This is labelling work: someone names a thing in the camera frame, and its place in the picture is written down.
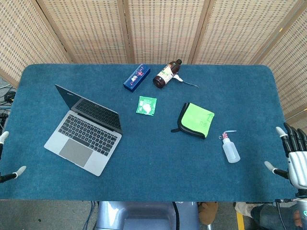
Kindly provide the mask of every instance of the green packet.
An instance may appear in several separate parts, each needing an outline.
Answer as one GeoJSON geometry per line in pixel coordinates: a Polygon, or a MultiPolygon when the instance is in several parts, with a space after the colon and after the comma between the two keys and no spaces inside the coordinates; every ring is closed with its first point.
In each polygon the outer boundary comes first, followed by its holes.
{"type": "Polygon", "coordinates": [[[136,113],[153,116],[156,103],[157,103],[156,98],[140,96],[136,113]]]}

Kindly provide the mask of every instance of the white squeeze bottle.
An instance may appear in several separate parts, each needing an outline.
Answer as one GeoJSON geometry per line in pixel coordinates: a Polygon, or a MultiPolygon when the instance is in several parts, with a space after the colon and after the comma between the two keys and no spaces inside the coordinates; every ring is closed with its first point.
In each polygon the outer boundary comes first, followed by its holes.
{"type": "Polygon", "coordinates": [[[240,160],[238,151],[233,142],[228,138],[227,133],[236,132],[236,130],[228,130],[223,133],[223,149],[229,163],[236,163],[240,160]]]}

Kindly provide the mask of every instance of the table surface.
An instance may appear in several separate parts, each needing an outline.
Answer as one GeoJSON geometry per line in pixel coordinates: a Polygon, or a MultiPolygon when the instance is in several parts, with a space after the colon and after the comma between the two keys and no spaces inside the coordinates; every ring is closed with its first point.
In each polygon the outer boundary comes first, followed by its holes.
{"type": "Polygon", "coordinates": [[[266,66],[182,65],[183,80],[163,89],[151,72],[131,93],[124,80],[138,65],[39,64],[22,75],[6,130],[2,175],[26,165],[16,180],[0,185],[0,199],[107,201],[258,201],[293,197],[289,181],[263,162],[286,169],[275,132],[284,117],[273,74],[266,66]],[[96,177],[44,149],[68,111],[54,84],[120,115],[123,136],[101,176],[96,177]],[[157,98],[154,116],[137,114],[139,96],[157,98]],[[185,102],[215,113],[205,140],[171,133],[185,102]],[[219,136],[225,131],[241,160],[228,163],[219,136]]]}

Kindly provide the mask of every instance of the laptop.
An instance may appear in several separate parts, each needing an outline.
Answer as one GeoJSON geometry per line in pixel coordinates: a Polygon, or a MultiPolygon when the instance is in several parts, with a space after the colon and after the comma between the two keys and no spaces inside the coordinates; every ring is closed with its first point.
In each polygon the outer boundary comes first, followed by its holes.
{"type": "Polygon", "coordinates": [[[69,107],[44,147],[100,176],[122,130],[118,113],[55,85],[69,107]]]}

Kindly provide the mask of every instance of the bottle label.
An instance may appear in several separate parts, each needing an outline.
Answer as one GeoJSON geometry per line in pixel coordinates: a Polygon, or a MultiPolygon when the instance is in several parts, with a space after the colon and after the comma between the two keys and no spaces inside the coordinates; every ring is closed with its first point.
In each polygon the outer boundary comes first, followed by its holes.
{"type": "Polygon", "coordinates": [[[171,65],[165,66],[164,69],[160,73],[158,73],[158,76],[165,81],[165,84],[167,84],[169,80],[171,80],[174,76],[171,70],[171,65]]]}

